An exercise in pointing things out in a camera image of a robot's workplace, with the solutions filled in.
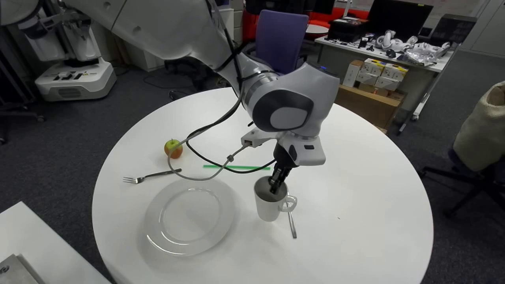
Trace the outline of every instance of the clear glass plate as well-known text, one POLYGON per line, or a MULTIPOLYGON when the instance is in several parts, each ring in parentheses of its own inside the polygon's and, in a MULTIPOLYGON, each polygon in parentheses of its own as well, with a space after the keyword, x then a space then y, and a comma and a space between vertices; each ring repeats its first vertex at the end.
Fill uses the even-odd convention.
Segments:
POLYGON ((191 257, 216 246, 233 222, 235 200, 227 184, 180 179, 150 203, 145 233, 161 252, 191 257))

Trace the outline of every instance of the computer monitor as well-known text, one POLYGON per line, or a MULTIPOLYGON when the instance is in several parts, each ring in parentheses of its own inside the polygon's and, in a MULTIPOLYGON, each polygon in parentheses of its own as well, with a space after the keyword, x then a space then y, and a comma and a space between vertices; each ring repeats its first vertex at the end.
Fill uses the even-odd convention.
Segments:
POLYGON ((401 0, 374 0, 366 30, 377 34, 383 34, 386 30, 394 30, 396 37, 405 41, 410 36, 418 34, 431 9, 431 4, 401 0))
POLYGON ((429 42, 464 42, 475 23, 476 17, 445 14, 435 26, 435 30, 432 31, 429 42))
POLYGON ((274 0, 274 9, 304 14, 304 0, 274 0))

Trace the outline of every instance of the desk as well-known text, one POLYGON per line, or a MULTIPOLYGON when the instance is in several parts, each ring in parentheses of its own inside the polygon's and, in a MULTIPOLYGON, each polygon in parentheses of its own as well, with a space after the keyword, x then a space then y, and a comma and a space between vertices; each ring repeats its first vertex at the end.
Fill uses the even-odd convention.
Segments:
MULTIPOLYGON (((142 184, 123 183, 126 175, 167 168, 162 145, 221 116, 233 102, 230 88, 211 89, 170 102, 132 126, 109 153, 93 195, 93 228, 98 249, 118 282, 137 284, 413 284, 423 279, 432 249, 432 214, 415 168, 379 129, 334 104, 320 138, 328 160, 300 167, 287 178, 298 197, 292 213, 268 224, 255 213, 254 183, 270 172, 218 178, 227 183, 238 220, 224 241, 199 257, 154 261, 142 254, 147 206, 177 176, 142 184)), ((205 156, 222 160, 240 148, 251 127, 244 110, 202 134, 192 143, 205 156)), ((236 164, 259 165, 271 159, 274 142, 246 149, 236 164)), ((186 175, 210 175, 191 151, 175 165, 186 175)))
POLYGON ((322 25, 315 25, 315 23, 309 23, 306 26, 306 33, 307 34, 326 34, 330 28, 322 26, 322 25))
POLYGON ((0 214, 0 231, 0 260, 22 254, 47 284, 109 284, 22 201, 0 214))
POLYGON ((446 55, 442 56, 437 64, 423 67, 397 58, 388 58, 385 52, 379 48, 358 48, 355 42, 341 42, 337 39, 326 39, 325 36, 317 37, 315 42, 320 44, 317 63, 326 66, 337 77, 345 77, 350 61, 366 59, 369 56, 407 66, 410 71, 401 83, 401 89, 405 91, 407 96, 401 105, 401 112, 394 118, 396 121, 405 121, 412 112, 413 119, 420 118, 437 78, 440 78, 440 74, 451 58, 451 55, 446 55))

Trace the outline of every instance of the wire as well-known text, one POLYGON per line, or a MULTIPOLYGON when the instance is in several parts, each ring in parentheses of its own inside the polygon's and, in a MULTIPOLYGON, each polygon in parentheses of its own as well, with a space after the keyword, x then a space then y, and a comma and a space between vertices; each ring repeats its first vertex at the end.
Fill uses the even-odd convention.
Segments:
POLYGON ((274 72, 273 69, 262 69, 259 72, 249 74, 246 77, 241 78, 241 82, 251 80, 252 77, 259 75, 259 74, 265 74, 265 72, 274 72))
MULTIPOLYGON (((216 4, 214 4, 213 1, 210 1, 210 0, 205 0, 205 3, 206 3, 208 14, 210 14, 210 17, 213 18, 213 11, 218 11, 218 7, 216 7, 216 4)), ((227 167, 227 164, 232 162, 233 157, 235 157, 240 151, 243 151, 243 149, 246 148, 246 146, 241 146, 241 148, 236 149, 233 154, 227 156, 227 160, 225 160, 224 164, 218 164, 218 162, 213 162, 213 160, 206 159, 205 156, 202 156, 200 153, 197 153, 197 151, 189 145, 189 140, 191 140, 191 138, 203 134, 203 132, 208 130, 210 127, 214 127, 216 124, 221 124, 222 121, 225 121, 227 118, 230 118, 230 116, 236 112, 236 108, 240 107, 240 104, 241 104, 241 101, 243 101, 243 97, 244 97, 244 91, 241 91, 243 77, 241 77, 240 61, 236 59, 236 50, 235 50, 233 42, 232 42, 232 39, 230 39, 230 34, 229 34, 224 22, 222 22, 222 18, 221 18, 221 14, 216 12, 216 17, 218 17, 218 20, 219 20, 219 22, 218 22, 219 26, 222 26, 222 30, 224 30, 224 36, 225 36, 227 45, 229 45, 229 48, 230 48, 230 52, 232 52, 232 59, 233 59, 235 71, 236 71, 236 82, 238 82, 238 91, 240 91, 240 94, 238 94, 236 102, 235 102, 221 118, 218 118, 216 121, 213 121, 213 123, 210 123, 210 124, 205 124, 205 126, 202 126, 202 127, 197 127, 197 129, 192 130, 183 142, 178 142, 178 143, 175 145, 175 148, 178 148, 180 145, 186 143, 186 145, 188 145, 197 156, 200 156, 202 159, 205 159, 205 160, 208 160, 208 162, 211 162, 211 164, 214 164, 214 165, 219 165, 219 170, 218 170, 218 172, 214 172, 213 175, 205 176, 205 178, 186 176, 186 175, 177 172, 178 176, 186 178, 186 179, 194 179, 194 181, 213 179, 213 178, 218 176, 224 168, 225 168, 225 170, 232 170, 232 168, 227 167)), ((169 160, 169 167, 173 170, 170 154, 169 154, 169 159, 167 159, 167 160, 169 160)))
POLYGON ((169 160, 170 170, 173 170, 175 175, 178 175, 178 176, 181 176, 181 178, 184 178, 184 179, 206 181, 206 179, 213 179, 214 176, 218 176, 218 175, 225 168, 225 165, 227 165, 229 162, 232 162, 232 160, 235 159, 235 156, 236 156, 240 151, 243 151, 244 148, 248 148, 248 146, 241 146, 241 148, 238 148, 235 153, 229 154, 227 159, 225 159, 225 162, 219 167, 218 172, 214 172, 214 173, 210 175, 210 176, 203 176, 203 178, 188 176, 188 175, 183 175, 183 173, 180 173, 180 172, 175 172, 175 168, 173 168, 173 165, 172 165, 172 157, 170 157, 170 154, 169 154, 167 160, 169 160))
POLYGON ((251 170, 235 170, 235 168, 227 167, 227 164, 219 164, 219 162, 214 162, 214 160, 205 157, 203 154, 200 154, 200 153, 189 143, 189 140, 186 140, 186 145, 188 145, 188 148, 189 148, 194 154, 197 154, 200 159, 203 159, 203 160, 206 160, 206 162, 210 162, 210 164, 213 164, 213 165, 216 165, 216 167, 224 167, 224 170, 229 170, 229 172, 233 172, 233 173, 238 173, 238 175, 246 175, 246 173, 259 172, 259 170, 262 170, 262 168, 270 167, 270 165, 274 162, 274 159, 273 159, 273 160, 270 160, 268 164, 263 164, 263 165, 255 167, 255 168, 251 168, 251 170))
MULTIPOLYGON (((249 42, 243 42, 235 48, 235 53, 240 53, 249 42)), ((233 59, 233 53, 229 55, 218 67, 216 71, 222 71, 230 61, 233 59)))

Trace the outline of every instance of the black cable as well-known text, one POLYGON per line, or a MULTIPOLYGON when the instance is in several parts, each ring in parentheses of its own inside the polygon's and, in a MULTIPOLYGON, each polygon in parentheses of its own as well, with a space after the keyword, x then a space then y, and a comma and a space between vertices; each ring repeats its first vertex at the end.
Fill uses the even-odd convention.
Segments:
MULTIPOLYGON (((186 145, 188 145, 188 148, 189 148, 194 154, 197 154, 200 159, 203 159, 203 160, 206 160, 208 164, 213 164, 213 165, 216 165, 216 167, 222 167, 222 164, 214 162, 214 160, 205 157, 205 156, 200 154, 195 148, 192 148, 192 145, 189 143, 189 140, 186 140, 186 145)), ((229 170, 229 172, 233 172, 233 173, 246 175, 246 173, 252 173, 252 172, 259 172, 259 170, 262 170, 262 168, 266 168, 266 167, 273 165, 273 162, 274 162, 274 159, 270 160, 268 164, 263 164, 263 165, 255 167, 255 168, 251 168, 251 170, 235 170, 235 168, 230 168, 230 167, 224 167, 224 168, 229 170)))
MULTIPOLYGON (((205 0, 205 3, 206 3, 208 14, 210 14, 210 17, 211 17, 211 9, 213 9, 213 6, 211 6, 210 0, 205 0)), ((241 82, 243 82, 243 78, 241 78, 240 63, 238 63, 238 59, 236 59, 236 52, 235 52, 235 47, 233 47, 232 37, 230 37, 230 34, 229 34, 229 31, 227 31, 227 28, 225 28, 224 25, 222 25, 222 30, 224 30, 224 34, 225 34, 225 41, 227 41, 227 44, 229 44, 229 48, 230 48, 230 52, 232 52, 232 55, 233 55, 233 64, 235 64, 235 71, 236 71, 238 89, 241 89, 241 82)), ((221 118, 218 118, 216 121, 213 121, 213 123, 210 123, 210 124, 205 124, 205 126, 192 130, 192 134, 189 134, 186 138, 191 140, 191 138, 194 138, 195 135, 199 135, 199 134, 208 130, 210 127, 214 127, 216 124, 221 124, 222 121, 225 121, 227 118, 230 118, 230 116, 236 112, 236 108, 240 107, 243 97, 244 97, 244 93, 241 91, 240 96, 238 96, 238 99, 236 99, 236 102, 232 105, 232 108, 229 108, 229 110, 227 110, 221 118)))
POLYGON ((262 69, 259 72, 254 72, 254 74, 249 74, 246 77, 243 77, 241 80, 246 82, 246 80, 251 80, 252 77, 259 75, 259 74, 265 74, 265 72, 274 72, 273 69, 262 69))
POLYGON ((235 48, 235 52, 232 55, 229 55, 218 67, 216 72, 222 71, 235 56, 235 53, 240 53, 244 47, 248 45, 248 42, 243 42, 241 45, 238 45, 235 48))
MULTIPOLYGON (((208 14, 210 14, 210 17, 211 17, 211 15, 213 15, 213 4, 211 4, 210 0, 205 0, 205 3, 206 3, 208 14)), ((229 59, 233 59, 235 71, 236 71, 236 82, 238 82, 238 91, 240 91, 240 94, 238 94, 236 102, 232 105, 232 108, 229 108, 229 110, 227 110, 221 118, 218 118, 216 121, 213 121, 213 123, 210 123, 210 124, 205 124, 205 126, 192 130, 192 132, 186 137, 184 142, 186 142, 188 148, 189 148, 192 153, 195 153, 200 159, 203 159, 203 160, 206 160, 206 162, 210 162, 210 164, 213 164, 213 165, 222 167, 222 168, 225 168, 225 170, 229 170, 229 172, 233 172, 233 173, 252 173, 252 172, 259 172, 259 170, 271 165, 271 164, 274 162, 274 159, 270 160, 268 164, 260 165, 260 167, 252 168, 252 170, 233 170, 233 168, 229 168, 229 167, 225 167, 225 165, 222 165, 222 164, 219 164, 219 162, 214 162, 214 160, 205 157, 205 156, 200 154, 195 148, 192 148, 191 143, 189 143, 191 138, 194 138, 194 137, 197 137, 199 134, 208 130, 210 127, 214 127, 216 124, 221 124, 222 121, 225 121, 227 118, 230 118, 230 116, 236 112, 236 108, 240 107, 240 104, 241 104, 241 101, 243 101, 243 97, 244 97, 244 91, 241 91, 241 86, 243 86, 243 82, 244 82, 244 80, 249 80, 249 78, 252 78, 252 77, 255 77, 255 75, 259 75, 259 74, 262 74, 262 72, 270 72, 270 71, 262 71, 262 72, 255 72, 255 74, 251 74, 251 75, 248 75, 246 78, 243 78, 243 77, 241 77, 240 61, 236 59, 236 55, 238 55, 238 52, 240 52, 241 48, 235 48, 235 47, 233 47, 233 41, 232 41, 232 37, 230 37, 230 34, 229 34, 229 30, 224 26, 222 20, 221 20, 221 25, 222 25, 222 31, 224 31, 224 36, 225 36, 225 41, 227 41, 227 45, 229 45, 232 55, 230 55, 219 67, 224 67, 224 66, 229 63, 229 59)))

